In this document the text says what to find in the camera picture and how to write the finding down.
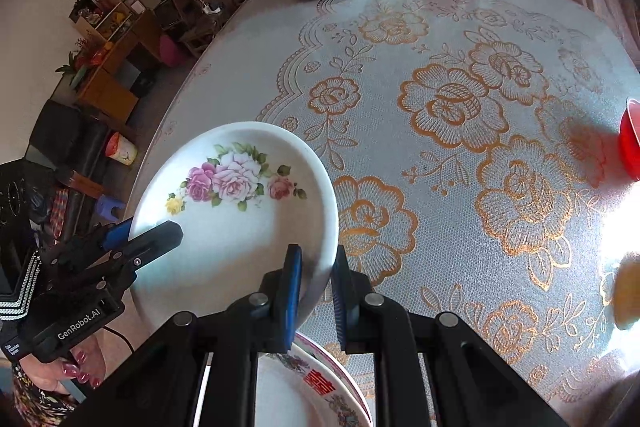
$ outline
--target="plate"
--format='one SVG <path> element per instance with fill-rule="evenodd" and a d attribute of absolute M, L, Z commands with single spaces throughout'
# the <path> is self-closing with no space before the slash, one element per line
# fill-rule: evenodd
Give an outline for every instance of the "plate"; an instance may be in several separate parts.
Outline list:
<path fill-rule="evenodd" d="M 181 147 L 146 188 L 132 239 L 167 220 L 180 247 L 138 270 L 136 306 L 151 331 L 178 311 L 225 310 L 282 268 L 289 243 L 302 247 L 297 325 L 318 302 L 338 245 L 334 188 L 318 156 L 280 127 L 240 122 Z"/>
<path fill-rule="evenodd" d="M 350 392 L 351 396 L 356 399 L 358 404 L 362 407 L 367 418 L 372 421 L 371 411 L 369 410 L 369 406 L 367 404 L 362 391 L 358 387 L 358 384 L 351 377 L 351 375 L 347 372 L 344 366 L 338 362 L 335 357 L 329 353 L 324 347 L 316 344 L 309 337 L 296 331 L 296 337 L 293 340 L 298 347 L 300 347 L 306 354 L 314 357 L 314 359 L 318 360 L 322 363 L 326 368 L 330 369 L 331 372 L 342 382 L 342 384 L 347 388 Z"/>
<path fill-rule="evenodd" d="M 319 360 L 296 344 L 258 361 L 256 427 L 371 427 L 362 407 Z"/>

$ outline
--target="red bowl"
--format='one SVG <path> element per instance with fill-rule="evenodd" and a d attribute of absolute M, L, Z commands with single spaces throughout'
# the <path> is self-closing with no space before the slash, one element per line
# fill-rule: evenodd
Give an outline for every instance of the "red bowl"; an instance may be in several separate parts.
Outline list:
<path fill-rule="evenodd" d="M 626 111 L 620 121 L 620 159 L 626 172 L 635 181 L 640 181 L 640 102 L 633 98 L 626 100 Z"/>

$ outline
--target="metal bolt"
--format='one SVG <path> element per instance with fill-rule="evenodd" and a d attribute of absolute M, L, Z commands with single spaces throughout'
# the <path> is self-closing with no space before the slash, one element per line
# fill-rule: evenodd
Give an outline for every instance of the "metal bolt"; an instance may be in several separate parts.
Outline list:
<path fill-rule="evenodd" d="M 173 320 L 176 326 L 188 326 L 193 320 L 193 314 L 190 312 L 177 312 Z"/>
<path fill-rule="evenodd" d="M 440 314 L 438 320 L 443 326 L 446 326 L 447 328 L 452 328 L 453 326 L 458 325 L 458 317 L 453 313 L 444 312 L 443 314 Z"/>
<path fill-rule="evenodd" d="M 264 293 L 256 292 L 249 295 L 249 302 L 254 306 L 264 306 L 269 298 Z"/>
<path fill-rule="evenodd" d="M 369 306 L 382 306 L 382 303 L 385 301 L 385 298 L 379 293 L 367 293 L 364 296 L 364 301 Z"/>

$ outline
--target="human hand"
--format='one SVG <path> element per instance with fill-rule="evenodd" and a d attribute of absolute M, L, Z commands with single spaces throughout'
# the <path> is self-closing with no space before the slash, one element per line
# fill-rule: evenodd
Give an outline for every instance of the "human hand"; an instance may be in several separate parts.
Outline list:
<path fill-rule="evenodd" d="M 89 382 L 94 388 L 98 387 L 104 380 L 106 369 L 95 335 L 72 347 L 71 353 L 76 363 L 64 359 L 42 363 L 33 355 L 28 355 L 20 360 L 20 365 L 31 381 L 43 391 L 69 394 L 62 381 L 72 378 L 77 378 L 80 383 Z"/>

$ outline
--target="table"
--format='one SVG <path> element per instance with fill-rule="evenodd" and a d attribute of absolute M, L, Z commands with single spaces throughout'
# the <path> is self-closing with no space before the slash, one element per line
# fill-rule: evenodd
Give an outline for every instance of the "table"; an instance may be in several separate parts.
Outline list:
<path fill-rule="evenodd" d="M 378 292 L 456 312 L 581 425 L 637 362 L 610 290 L 639 248 L 640 188 L 617 152 L 639 94 L 622 45 L 569 0 L 247 0 L 169 108 L 128 214 L 194 136 L 280 125 L 322 158 L 340 241 Z M 373 397 L 372 360 L 336 343 L 330 289 L 302 331 Z"/>
<path fill-rule="evenodd" d="M 156 60 L 160 59 L 162 30 L 151 10 L 144 11 L 131 27 L 113 45 L 100 66 L 94 68 L 82 81 L 76 98 L 80 106 L 95 107 L 119 123 L 125 123 L 138 103 L 129 89 L 122 86 L 113 75 L 138 44 L 142 44 Z"/>

